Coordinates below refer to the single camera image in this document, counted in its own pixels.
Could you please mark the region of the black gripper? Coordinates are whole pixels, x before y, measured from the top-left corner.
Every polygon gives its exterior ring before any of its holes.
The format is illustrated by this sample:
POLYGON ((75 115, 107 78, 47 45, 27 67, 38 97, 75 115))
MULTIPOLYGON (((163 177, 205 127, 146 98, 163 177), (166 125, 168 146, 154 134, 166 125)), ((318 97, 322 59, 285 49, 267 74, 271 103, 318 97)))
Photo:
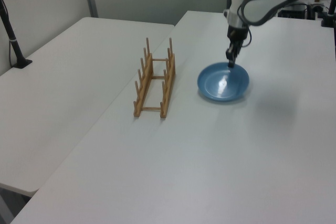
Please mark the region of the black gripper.
POLYGON ((240 50, 243 47, 243 42, 247 38, 247 35, 247 26, 243 26, 242 28, 237 28, 231 25, 228 26, 227 37, 230 40, 230 45, 226 50, 226 58, 229 61, 228 66, 230 68, 235 66, 236 58, 238 57, 240 50))

